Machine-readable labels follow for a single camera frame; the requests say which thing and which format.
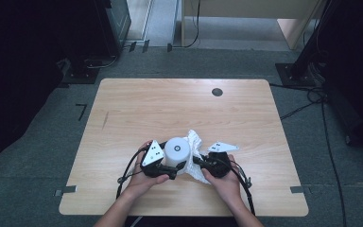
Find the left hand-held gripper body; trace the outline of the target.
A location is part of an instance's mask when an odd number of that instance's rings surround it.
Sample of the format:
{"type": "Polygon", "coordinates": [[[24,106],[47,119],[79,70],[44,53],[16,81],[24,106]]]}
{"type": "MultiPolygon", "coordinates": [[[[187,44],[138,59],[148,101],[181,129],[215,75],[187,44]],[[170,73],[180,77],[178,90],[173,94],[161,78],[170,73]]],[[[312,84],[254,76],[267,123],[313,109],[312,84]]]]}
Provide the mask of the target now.
{"type": "Polygon", "coordinates": [[[169,175],[170,170],[162,164],[163,159],[163,149],[156,140],[153,140],[145,149],[145,154],[140,164],[141,170],[146,176],[151,178],[164,174],[169,175]]]}

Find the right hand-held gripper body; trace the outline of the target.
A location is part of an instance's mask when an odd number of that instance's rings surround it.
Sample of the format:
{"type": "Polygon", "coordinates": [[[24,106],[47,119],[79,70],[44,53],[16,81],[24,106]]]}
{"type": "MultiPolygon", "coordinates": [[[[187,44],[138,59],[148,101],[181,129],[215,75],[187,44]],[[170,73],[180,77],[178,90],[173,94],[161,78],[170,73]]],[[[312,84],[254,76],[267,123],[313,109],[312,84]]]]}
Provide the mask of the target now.
{"type": "Polygon", "coordinates": [[[223,178],[232,168],[228,156],[229,151],[239,150],[239,146],[223,142],[215,142],[208,149],[205,161],[208,163],[208,171],[216,178],[223,178]]]}

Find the white cylinder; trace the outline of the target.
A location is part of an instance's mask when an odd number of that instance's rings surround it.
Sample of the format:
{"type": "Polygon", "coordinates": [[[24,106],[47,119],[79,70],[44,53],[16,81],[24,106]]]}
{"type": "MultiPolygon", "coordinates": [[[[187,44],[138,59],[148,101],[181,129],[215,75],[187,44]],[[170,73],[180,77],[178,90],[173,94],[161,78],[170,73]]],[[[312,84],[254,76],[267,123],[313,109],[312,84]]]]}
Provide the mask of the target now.
{"type": "Polygon", "coordinates": [[[174,137],[169,139],[164,146],[165,164],[176,167],[177,174],[185,172],[185,166],[190,156],[190,146],[186,139],[174,137]]]}

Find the white waffle cloth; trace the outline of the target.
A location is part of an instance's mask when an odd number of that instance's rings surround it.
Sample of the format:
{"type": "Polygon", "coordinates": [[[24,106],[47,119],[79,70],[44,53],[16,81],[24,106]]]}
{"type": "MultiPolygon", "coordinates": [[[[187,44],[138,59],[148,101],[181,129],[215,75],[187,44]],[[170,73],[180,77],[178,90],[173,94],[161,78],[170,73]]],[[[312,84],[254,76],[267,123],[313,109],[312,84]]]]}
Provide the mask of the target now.
{"type": "Polygon", "coordinates": [[[209,184],[209,182],[205,179],[201,168],[193,163],[193,156],[201,157],[199,149],[201,147],[202,140],[200,139],[199,135],[193,130],[190,130],[184,137],[184,139],[187,141],[190,148],[190,154],[187,158],[185,165],[185,173],[189,174],[197,181],[209,184]]]}

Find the person's right hand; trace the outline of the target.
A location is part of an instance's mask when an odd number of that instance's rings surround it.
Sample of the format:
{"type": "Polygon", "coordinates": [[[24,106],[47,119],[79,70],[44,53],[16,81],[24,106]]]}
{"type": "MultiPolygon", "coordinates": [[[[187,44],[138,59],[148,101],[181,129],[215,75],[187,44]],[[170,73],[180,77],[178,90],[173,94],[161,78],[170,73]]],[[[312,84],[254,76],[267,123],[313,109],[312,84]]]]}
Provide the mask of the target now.
{"type": "Polygon", "coordinates": [[[223,178],[214,177],[205,168],[203,168],[201,172],[204,178],[214,187],[219,197],[230,209],[237,206],[245,208],[245,203],[242,201],[240,194],[240,182],[232,171],[223,178]]]}

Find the person's left hand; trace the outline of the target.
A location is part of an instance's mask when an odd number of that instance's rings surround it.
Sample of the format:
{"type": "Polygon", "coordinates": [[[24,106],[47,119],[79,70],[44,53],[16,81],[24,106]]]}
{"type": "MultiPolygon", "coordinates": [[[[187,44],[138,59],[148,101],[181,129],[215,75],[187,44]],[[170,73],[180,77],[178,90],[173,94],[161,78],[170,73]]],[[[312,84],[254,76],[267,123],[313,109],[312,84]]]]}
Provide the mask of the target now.
{"type": "Polygon", "coordinates": [[[128,202],[135,202],[137,199],[142,197],[146,192],[154,185],[166,182],[169,176],[164,174],[155,178],[148,177],[145,175],[141,168],[141,162],[145,155],[143,148],[148,147],[151,141],[145,142],[140,148],[138,148],[138,155],[133,167],[133,171],[130,175],[130,181],[127,187],[119,195],[118,199],[125,199],[128,202]]]}

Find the person's dark clothing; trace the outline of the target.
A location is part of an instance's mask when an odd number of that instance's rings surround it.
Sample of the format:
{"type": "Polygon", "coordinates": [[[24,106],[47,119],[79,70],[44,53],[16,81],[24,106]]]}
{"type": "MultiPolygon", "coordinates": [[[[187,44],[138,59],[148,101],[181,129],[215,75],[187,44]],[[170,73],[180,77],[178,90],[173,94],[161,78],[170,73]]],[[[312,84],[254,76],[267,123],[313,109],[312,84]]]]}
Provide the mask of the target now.
{"type": "Polygon", "coordinates": [[[234,218],[201,217],[134,217],[129,216],[125,227],[237,227],[234,218]]]}

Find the grey tape strip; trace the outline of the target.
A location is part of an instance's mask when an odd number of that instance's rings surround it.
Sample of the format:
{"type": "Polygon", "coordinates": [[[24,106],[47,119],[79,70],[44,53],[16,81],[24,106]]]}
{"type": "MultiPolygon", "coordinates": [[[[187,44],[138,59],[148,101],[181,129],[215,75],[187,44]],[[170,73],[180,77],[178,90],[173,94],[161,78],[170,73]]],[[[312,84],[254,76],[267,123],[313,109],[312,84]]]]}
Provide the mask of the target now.
{"type": "Polygon", "coordinates": [[[76,185],[65,186],[65,187],[63,187],[61,189],[55,190],[54,197],[61,197],[64,194],[75,193],[75,192],[77,192],[77,186],[76,185]]]}
{"type": "Polygon", "coordinates": [[[310,193],[310,189],[307,186],[304,186],[304,185],[291,186],[290,191],[291,191],[292,194],[298,194],[298,193],[307,194],[307,193],[310,193]]]}

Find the black metal stand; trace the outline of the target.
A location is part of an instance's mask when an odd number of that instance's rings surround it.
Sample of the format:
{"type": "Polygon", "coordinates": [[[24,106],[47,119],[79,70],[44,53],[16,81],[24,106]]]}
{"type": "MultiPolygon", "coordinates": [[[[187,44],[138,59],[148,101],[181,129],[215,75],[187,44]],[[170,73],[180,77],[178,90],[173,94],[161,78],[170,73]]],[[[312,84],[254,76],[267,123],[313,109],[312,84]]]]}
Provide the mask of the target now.
{"type": "Polygon", "coordinates": [[[313,76],[309,73],[309,65],[320,56],[320,34],[327,26],[341,0],[323,0],[325,6],[321,12],[319,23],[315,26],[311,37],[304,45],[300,56],[293,63],[276,63],[275,67],[285,87],[315,86],[313,76]]]}

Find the black cabinet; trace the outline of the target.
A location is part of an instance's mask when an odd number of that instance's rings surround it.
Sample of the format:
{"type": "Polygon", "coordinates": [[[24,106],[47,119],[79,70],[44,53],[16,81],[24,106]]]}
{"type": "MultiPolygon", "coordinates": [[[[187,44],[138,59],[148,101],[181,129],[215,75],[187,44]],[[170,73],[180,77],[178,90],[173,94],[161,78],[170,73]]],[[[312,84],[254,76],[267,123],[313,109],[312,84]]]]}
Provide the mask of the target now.
{"type": "Polygon", "coordinates": [[[94,0],[94,2],[108,54],[111,57],[118,57],[131,25],[127,0],[94,0]]]}

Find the light wooden desk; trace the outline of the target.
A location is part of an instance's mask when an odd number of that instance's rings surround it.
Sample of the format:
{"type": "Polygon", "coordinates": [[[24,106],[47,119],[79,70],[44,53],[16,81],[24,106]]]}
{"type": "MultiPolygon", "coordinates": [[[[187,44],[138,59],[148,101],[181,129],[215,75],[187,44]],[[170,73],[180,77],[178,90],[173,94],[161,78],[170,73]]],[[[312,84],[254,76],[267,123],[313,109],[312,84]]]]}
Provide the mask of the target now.
{"type": "Polygon", "coordinates": [[[181,43],[185,44],[185,18],[230,17],[276,19],[291,50],[310,21],[320,16],[327,0],[181,0],[181,43]]]}

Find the black curtain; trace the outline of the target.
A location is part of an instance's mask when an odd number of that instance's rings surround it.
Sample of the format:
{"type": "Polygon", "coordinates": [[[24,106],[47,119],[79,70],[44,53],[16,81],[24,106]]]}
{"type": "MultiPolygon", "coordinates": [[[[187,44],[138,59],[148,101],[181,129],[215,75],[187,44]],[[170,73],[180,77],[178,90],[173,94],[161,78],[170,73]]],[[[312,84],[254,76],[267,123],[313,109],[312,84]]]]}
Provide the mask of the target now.
{"type": "Polygon", "coordinates": [[[93,0],[0,0],[0,152],[60,84],[57,62],[84,63],[94,9],[93,0]]]}
{"type": "Polygon", "coordinates": [[[325,88],[346,133],[363,147],[363,0],[331,0],[320,25],[325,88]]]}

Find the black stand base plate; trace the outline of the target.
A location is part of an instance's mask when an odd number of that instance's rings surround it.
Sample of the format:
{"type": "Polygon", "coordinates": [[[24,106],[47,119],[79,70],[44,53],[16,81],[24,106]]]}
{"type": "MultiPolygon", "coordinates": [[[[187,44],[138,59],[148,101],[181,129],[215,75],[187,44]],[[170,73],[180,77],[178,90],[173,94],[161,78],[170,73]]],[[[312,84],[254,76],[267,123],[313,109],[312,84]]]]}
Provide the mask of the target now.
{"type": "Polygon", "coordinates": [[[70,66],[64,74],[65,84],[94,84],[99,69],[88,66],[85,60],[72,49],[66,49],[65,54],[70,66]]]}

